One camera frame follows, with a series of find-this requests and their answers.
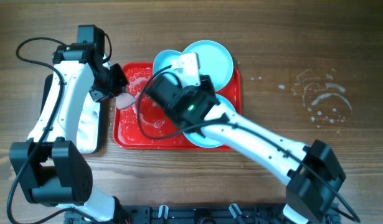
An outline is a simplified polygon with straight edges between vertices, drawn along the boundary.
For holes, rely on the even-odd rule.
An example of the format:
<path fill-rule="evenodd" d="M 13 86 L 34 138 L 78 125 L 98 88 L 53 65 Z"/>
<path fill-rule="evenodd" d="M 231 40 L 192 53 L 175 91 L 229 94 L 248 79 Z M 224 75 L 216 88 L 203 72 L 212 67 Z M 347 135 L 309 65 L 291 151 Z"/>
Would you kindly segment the pink sponge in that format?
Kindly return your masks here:
<path fill-rule="evenodd" d="M 135 104 L 135 102 L 136 98 L 128 92 L 121 93 L 115 97 L 115 106 L 119 110 L 126 109 Z"/>

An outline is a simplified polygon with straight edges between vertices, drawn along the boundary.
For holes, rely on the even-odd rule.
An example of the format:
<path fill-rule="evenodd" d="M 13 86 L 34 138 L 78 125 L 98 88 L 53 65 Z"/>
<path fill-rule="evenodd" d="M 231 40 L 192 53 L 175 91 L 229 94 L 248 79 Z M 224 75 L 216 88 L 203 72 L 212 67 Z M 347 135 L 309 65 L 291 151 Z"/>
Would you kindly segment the light blue plate front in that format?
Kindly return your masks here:
<path fill-rule="evenodd" d="M 215 96 L 221 103 L 226 104 L 232 111 L 235 111 L 233 104 L 227 98 L 219 94 L 216 94 Z M 203 137 L 198 133 L 183 133 L 183 135 L 187 138 L 188 141 L 190 141 L 198 147 L 215 148 L 223 145 L 219 141 Z"/>

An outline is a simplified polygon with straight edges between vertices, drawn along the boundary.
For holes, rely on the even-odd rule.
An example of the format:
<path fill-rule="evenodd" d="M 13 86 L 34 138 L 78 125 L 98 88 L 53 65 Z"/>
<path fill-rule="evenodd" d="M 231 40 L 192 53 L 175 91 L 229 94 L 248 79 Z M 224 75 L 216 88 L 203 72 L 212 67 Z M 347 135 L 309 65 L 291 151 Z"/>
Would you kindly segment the light blue plate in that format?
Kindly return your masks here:
<path fill-rule="evenodd" d="M 155 74 L 162 68 L 171 65 L 171 61 L 178 59 L 180 55 L 182 55 L 182 53 L 176 50 L 167 49 L 167 50 L 161 51 L 159 54 L 157 54 L 157 56 L 154 59 L 153 73 Z M 166 72 L 168 73 L 165 73 L 163 76 L 176 85 L 177 80 L 174 75 L 177 74 L 177 72 L 173 68 L 167 69 Z"/>
<path fill-rule="evenodd" d="M 233 104 L 227 98 L 219 94 L 216 94 L 215 96 L 221 103 L 226 104 L 232 111 L 235 111 Z M 183 133 L 183 135 L 187 138 L 188 141 L 190 141 L 198 147 L 215 148 L 223 145 L 219 141 L 203 137 L 198 133 Z"/>
<path fill-rule="evenodd" d="M 234 62 L 230 52 L 213 40 L 199 40 L 187 46 L 183 54 L 196 53 L 201 75 L 209 75 L 215 91 L 223 89 L 234 71 Z"/>

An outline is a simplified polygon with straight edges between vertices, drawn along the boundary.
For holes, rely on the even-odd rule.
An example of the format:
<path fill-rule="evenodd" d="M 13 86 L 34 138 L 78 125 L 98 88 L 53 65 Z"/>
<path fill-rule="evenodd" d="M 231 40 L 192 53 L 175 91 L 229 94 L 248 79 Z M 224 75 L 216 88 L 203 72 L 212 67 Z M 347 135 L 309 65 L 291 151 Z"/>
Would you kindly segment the light blue plate back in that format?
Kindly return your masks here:
<path fill-rule="evenodd" d="M 213 40 L 199 40 L 187 46 L 183 54 L 196 53 L 201 75 L 209 75 L 215 91 L 223 89 L 234 71 L 234 62 L 230 52 Z"/>

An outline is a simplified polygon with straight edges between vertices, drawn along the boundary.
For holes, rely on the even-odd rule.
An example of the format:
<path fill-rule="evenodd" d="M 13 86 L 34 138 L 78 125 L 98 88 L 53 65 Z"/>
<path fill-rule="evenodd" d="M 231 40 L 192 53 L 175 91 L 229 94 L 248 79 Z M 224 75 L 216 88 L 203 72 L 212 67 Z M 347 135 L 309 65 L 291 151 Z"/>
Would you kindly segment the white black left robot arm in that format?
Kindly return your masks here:
<path fill-rule="evenodd" d="M 52 57 L 53 79 L 43 110 L 27 141 L 15 142 L 9 158 L 16 179 L 7 200 L 21 187 L 29 203 L 74 212 L 93 223 L 127 223 L 119 200 L 93 186 L 92 170 L 77 148 L 78 124 L 86 98 L 115 98 L 118 109 L 135 103 L 118 64 L 110 65 L 104 44 L 60 44 Z"/>

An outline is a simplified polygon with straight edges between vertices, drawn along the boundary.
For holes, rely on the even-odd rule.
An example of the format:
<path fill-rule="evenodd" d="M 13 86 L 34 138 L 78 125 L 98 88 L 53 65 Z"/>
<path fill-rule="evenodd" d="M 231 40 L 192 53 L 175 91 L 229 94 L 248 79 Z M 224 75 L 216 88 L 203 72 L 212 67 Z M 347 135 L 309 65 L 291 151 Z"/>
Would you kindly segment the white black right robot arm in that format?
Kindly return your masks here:
<path fill-rule="evenodd" d="M 244 118 L 217 99 L 208 76 L 187 86 L 158 75 L 144 91 L 181 132 L 218 141 L 270 171 L 286 187 L 283 214 L 291 221 L 321 222 L 338 197 L 346 175 L 331 146 L 308 146 Z"/>

